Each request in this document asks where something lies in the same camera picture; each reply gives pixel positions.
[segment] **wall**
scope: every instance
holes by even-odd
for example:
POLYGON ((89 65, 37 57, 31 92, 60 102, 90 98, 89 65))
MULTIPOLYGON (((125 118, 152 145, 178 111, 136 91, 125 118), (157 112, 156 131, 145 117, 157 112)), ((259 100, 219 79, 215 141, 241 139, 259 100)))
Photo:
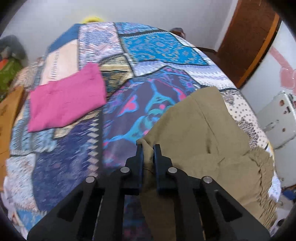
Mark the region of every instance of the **wall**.
MULTIPOLYGON (((292 71, 296 69, 296 41, 284 23, 281 24, 272 47, 283 57, 282 61, 284 59, 287 61, 292 71)), ((253 76, 242 88, 243 95, 255 113, 266 106, 281 90, 293 93, 292 89, 284 87, 285 84, 280 76, 282 65, 271 54, 273 48, 269 50, 253 76)))
POLYGON ((229 25, 233 2, 237 0, 27 0, 1 37, 16 35, 31 62, 74 23, 99 16, 164 30, 182 27, 189 42, 214 49, 222 28, 226 32, 224 25, 229 25))

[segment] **yellow object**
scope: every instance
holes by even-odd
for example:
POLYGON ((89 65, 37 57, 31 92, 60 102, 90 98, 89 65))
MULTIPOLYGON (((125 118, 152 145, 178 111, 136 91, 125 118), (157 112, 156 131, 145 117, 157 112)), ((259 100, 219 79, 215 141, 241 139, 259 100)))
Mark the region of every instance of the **yellow object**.
POLYGON ((9 158, 11 129, 24 92, 23 86, 18 86, 0 103, 0 191, 3 191, 3 181, 6 176, 5 161, 9 158))
POLYGON ((92 23, 92 22, 104 22, 104 20, 99 17, 92 16, 92 17, 86 17, 82 21, 82 23, 92 23))

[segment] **bed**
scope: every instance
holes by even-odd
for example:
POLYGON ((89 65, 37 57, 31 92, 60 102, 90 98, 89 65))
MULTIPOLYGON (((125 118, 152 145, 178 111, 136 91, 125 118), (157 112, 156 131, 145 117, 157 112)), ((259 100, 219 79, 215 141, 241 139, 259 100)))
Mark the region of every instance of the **bed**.
MULTIPOLYGON (((16 119, 2 200, 8 216, 28 231, 86 176, 124 166, 143 137, 171 106, 197 89, 216 86, 250 147, 272 153, 240 91, 198 48, 173 33, 136 23, 75 24, 23 69, 13 85, 27 91, 98 63, 107 104, 63 128, 28 133, 29 96, 16 119)), ((269 194, 280 195, 274 175, 269 194)), ((137 198, 126 196, 124 240, 151 240, 137 198)))

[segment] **blue floral pattern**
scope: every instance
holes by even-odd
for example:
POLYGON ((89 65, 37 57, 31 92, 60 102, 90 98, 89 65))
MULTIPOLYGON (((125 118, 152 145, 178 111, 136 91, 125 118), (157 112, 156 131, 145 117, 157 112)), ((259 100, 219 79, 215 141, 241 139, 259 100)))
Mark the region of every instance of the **blue floral pattern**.
POLYGON ((28 132, 29 119, 29 100, 26 100, 23 118, 12 129, 10 153, 14 156, 22 156, 31 152, 52 151, 57 144, 57 141, 52 138, 54 129, 28 132))
POLYGON ((158 28, 151 27, 140 23, 115 23, 115 27, 119 34, 132 34, 137 32, 146 32, 151 30, 158 30, 158 28))
POLYGON ((91 123, 92 119, 78 123, 68 135, 57 140, 53 151, 38 155, 32 182, 40 211, 50 211, 89 174, 91 123))
POLYGON ((175 64, 208 65, 191 47, 182 45, 168 32, 152 32, 120 37, 125 52, 134 63, 161 60, 175 64))
POLYGON ((16 211, 27 230, 30 230, 36 223, 38 223, 44 217, 44 214, 41 214, 40 212, 23 210, 19 208, 16 208, 16 211))

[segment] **brown door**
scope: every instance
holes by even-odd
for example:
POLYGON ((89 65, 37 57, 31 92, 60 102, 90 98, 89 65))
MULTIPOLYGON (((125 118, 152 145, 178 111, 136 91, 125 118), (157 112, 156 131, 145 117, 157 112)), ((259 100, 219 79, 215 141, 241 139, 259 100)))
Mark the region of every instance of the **brown door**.
POLYGON ((265 0, 239 0, 217 53, 218 66, 241 87, 259 65, 279 24, 265 0))

